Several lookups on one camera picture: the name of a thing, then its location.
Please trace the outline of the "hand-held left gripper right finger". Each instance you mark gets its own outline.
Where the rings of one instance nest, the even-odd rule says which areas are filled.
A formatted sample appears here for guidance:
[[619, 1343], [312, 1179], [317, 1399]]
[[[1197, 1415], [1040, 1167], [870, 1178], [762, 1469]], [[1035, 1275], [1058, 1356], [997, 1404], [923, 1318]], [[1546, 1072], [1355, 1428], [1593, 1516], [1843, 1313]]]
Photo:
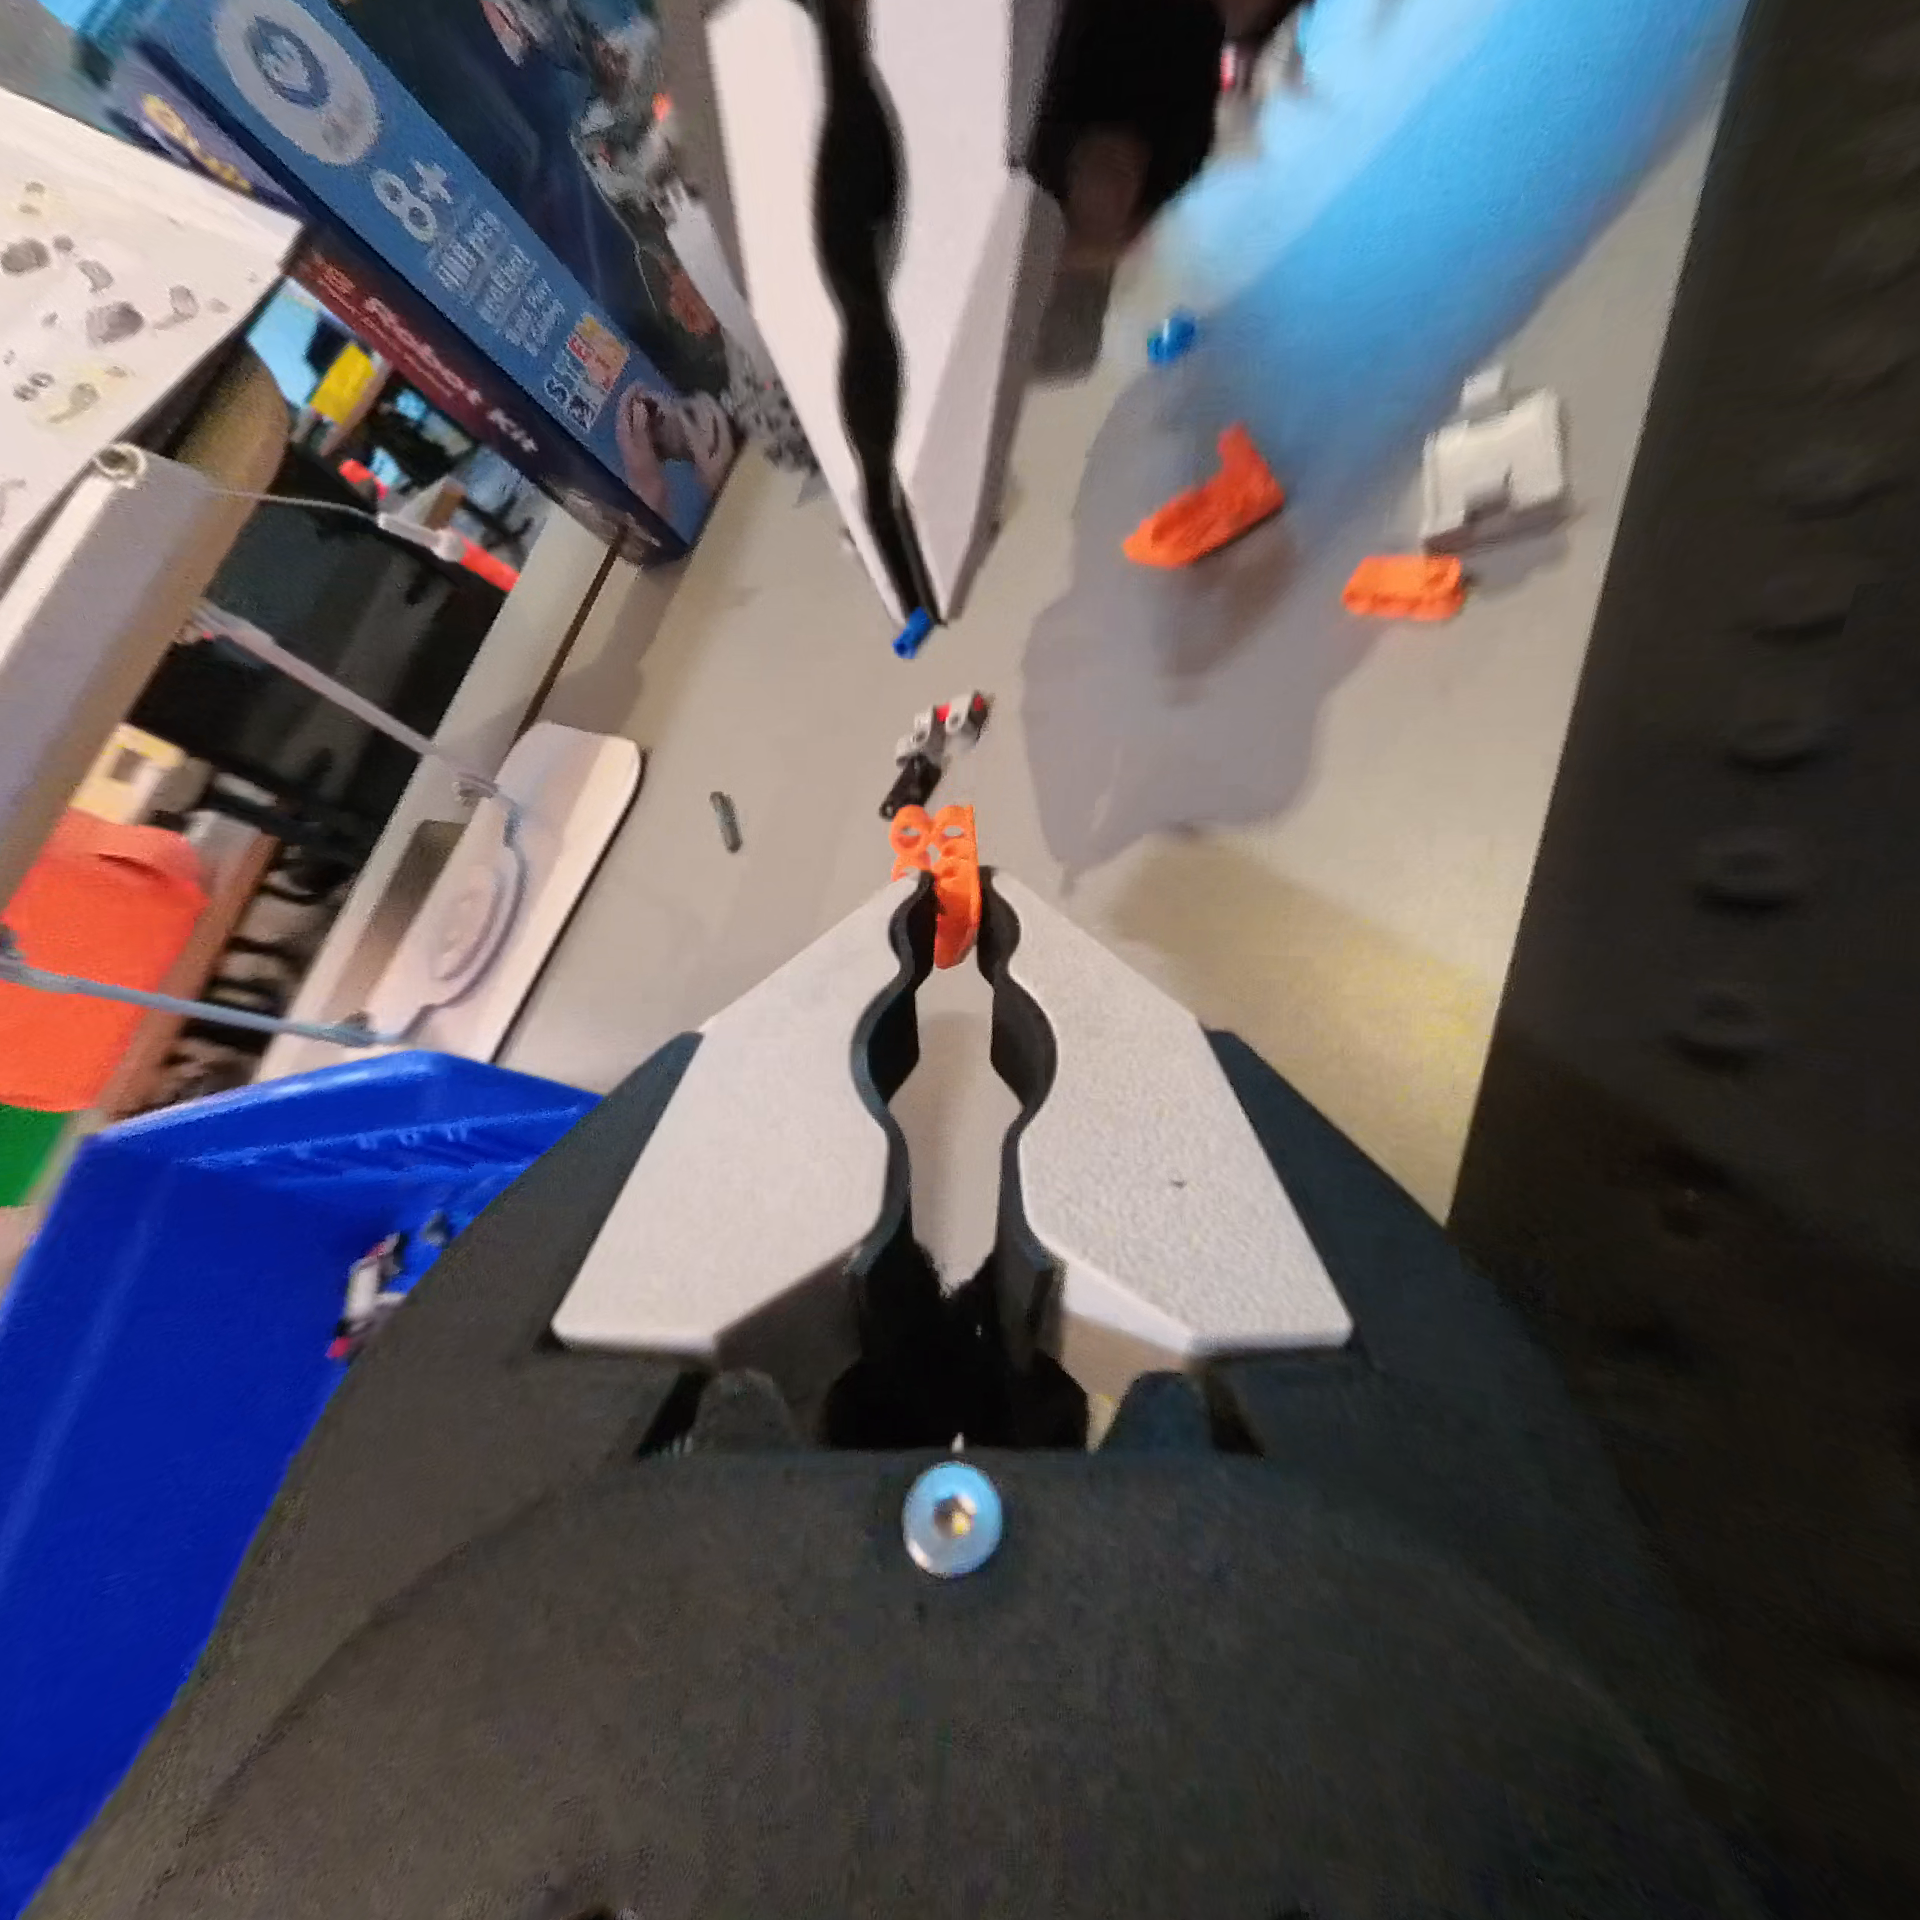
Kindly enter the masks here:
[[1019, 1102], [990, 1259], [1019, 1365], [1345, 1349], [1350, 1311], [1188, 1009], [1003, 874], [983, 883], [977, 964]]

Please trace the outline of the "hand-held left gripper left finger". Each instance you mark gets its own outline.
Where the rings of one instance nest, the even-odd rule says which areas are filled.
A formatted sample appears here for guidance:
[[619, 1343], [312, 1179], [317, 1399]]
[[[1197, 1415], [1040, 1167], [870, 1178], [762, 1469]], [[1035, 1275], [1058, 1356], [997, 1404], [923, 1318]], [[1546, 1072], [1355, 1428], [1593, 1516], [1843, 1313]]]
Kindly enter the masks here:
[[911, 1230], [891, 1106], [920, 1061], [931, 886], [907, 877], [704, 1023], [551, 1332], [706, 1370], [848, 1370]]

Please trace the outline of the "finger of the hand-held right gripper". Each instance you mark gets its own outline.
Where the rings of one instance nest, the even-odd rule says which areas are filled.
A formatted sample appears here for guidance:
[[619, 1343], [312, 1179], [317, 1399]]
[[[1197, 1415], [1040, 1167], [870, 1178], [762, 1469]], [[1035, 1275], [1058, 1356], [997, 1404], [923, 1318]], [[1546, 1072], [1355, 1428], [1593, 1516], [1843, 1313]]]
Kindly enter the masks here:
[[884, 551], [841, 399], [850, 325], [819, 224], [830, 109], [823, 30], [805, 4], [729, 3], [708, 13], [704, 33], [747, 303], [852, 548], [900, 623], [915, 589]]
[[900, 161], [888, 316], [900, 350], [897, 514], [925, 613], [956, 618], [990, 553], [1062, 251], [1033, 177], [1055, 3], [877, 3], [868, 55]]

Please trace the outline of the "orange wing panel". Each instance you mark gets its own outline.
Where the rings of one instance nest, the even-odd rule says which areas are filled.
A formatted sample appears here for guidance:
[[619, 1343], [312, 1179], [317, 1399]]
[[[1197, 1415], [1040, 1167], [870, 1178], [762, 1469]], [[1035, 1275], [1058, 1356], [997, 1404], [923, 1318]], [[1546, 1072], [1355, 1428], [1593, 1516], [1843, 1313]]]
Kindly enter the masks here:
[[1136, 568], [1184, 571], [1278, 519], [1287, 492], [1244, 424], [1217, 436], [1217, 469], [1148, 514], [1123, 541]]

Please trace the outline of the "orange brick connector piece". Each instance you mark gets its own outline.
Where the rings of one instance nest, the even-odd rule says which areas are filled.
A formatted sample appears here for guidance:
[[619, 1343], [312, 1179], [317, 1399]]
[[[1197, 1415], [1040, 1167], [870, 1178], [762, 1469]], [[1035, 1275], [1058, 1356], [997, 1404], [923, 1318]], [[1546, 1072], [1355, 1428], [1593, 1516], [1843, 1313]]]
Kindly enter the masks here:
[[931, 877], [931, 965], [941, 973], [958, 969], [976, 949], [985, 901], [976, 809], [902, 805], [891, 820], [889, 845], [895, 879]]

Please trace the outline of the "person's right hand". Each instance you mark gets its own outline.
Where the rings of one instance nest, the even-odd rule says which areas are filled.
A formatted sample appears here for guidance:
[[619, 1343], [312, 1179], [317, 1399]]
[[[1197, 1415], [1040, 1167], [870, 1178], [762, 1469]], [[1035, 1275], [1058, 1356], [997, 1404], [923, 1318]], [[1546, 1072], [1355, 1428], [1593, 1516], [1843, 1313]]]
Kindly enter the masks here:
[[1139, 238], [1150, 150], [1127, 129], [1084, 132], [1064, 174], [1066, 255], [1073, 264], [1111, 267]]

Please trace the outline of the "robot kit box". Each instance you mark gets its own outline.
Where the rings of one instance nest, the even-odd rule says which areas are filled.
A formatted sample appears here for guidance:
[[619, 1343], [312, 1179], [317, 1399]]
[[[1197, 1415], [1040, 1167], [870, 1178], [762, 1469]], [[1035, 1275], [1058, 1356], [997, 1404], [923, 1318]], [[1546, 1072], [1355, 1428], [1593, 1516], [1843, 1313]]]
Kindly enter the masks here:
[[308, 228], [313, 292], [628, 559], [794, 418], [646, 3], [90, 4], [132, 127]]

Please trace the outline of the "small loose brick parts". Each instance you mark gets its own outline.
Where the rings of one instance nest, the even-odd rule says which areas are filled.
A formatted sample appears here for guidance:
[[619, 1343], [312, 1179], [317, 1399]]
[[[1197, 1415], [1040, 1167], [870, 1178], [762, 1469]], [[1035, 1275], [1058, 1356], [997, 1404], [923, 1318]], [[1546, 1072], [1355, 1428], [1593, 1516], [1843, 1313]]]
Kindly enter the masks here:
[[447, 1214], [430, 1214], [411, 1230], [400, 1230], [375, 1242], [353, 1266], [344, 1289], [342, 1313], [326, 1349], [331, 1363], [351, 1363], [414, 1286], [441, 1260], [454, 1239]]

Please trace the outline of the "grey flat brick piece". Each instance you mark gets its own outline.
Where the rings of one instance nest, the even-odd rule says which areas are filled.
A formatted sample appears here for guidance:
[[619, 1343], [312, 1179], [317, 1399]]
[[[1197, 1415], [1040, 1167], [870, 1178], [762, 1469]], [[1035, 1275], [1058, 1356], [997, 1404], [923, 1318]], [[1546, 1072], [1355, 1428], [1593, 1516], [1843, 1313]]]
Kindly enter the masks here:
[[1569, 512], [1569, 427], [1550, 390], [1517, 393], [1501, 364], [1471, 375], [1422, 460], [1420, 544], [1465, 555], [1559, 525]]

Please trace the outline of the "small orange brick piece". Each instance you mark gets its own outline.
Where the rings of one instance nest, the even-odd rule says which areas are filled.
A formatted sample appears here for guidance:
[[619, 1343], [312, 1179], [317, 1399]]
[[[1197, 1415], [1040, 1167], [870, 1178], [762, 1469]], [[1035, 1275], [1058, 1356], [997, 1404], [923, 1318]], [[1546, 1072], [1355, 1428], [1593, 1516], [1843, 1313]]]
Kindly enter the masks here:
[[1463, 613], [1467, 595], [1467, 569], [1456, 555], [1370, 555], [1348, 577], [1341, 605], [1384, 623], [1445, 623]]

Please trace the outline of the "blue plastic bin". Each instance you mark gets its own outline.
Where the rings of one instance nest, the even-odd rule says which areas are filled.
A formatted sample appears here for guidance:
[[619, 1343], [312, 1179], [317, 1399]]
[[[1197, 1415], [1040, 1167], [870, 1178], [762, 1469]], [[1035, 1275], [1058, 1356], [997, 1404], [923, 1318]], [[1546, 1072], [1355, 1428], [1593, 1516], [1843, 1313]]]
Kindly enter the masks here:
[[4, 1917], [193, 1673], [344, 1379], [351, 1269], [465, 1228], [594, 1106], [396, 1054], [83, 1142], [4, 1296]]

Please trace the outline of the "dark perforated panel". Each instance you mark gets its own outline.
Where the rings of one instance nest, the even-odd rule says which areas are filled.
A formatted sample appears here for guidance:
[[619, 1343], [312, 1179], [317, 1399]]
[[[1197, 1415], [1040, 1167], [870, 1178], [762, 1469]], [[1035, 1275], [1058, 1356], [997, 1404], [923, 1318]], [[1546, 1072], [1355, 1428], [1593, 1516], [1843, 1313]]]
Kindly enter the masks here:
[[1785, 1917], [1919, 1915], [1919, 6], [1753, 4], [1453, 1230]]

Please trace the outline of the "open instruction booklet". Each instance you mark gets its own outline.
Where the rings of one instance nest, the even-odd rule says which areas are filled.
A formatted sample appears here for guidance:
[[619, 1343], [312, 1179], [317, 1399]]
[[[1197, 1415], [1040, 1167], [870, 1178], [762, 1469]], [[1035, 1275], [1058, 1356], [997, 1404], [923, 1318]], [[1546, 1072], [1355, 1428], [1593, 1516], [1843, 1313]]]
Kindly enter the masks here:
[[303, 226], [2, 94], [2, 569], [245, 327]]

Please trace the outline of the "orange plastic container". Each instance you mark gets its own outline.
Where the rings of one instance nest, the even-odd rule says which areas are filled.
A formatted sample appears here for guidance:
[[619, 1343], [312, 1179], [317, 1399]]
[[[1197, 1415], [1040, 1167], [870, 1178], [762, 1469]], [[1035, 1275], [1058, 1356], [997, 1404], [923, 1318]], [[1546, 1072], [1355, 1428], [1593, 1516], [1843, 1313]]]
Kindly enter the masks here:
[[[207, 902], [182, 834], [67, 811], [13, 892], [4, 926], [35, 969], [157, 992]], [[47, 1115], [96, 1106], [143, 1012], [125, 1003], [2, 991], [2, 1102]]]

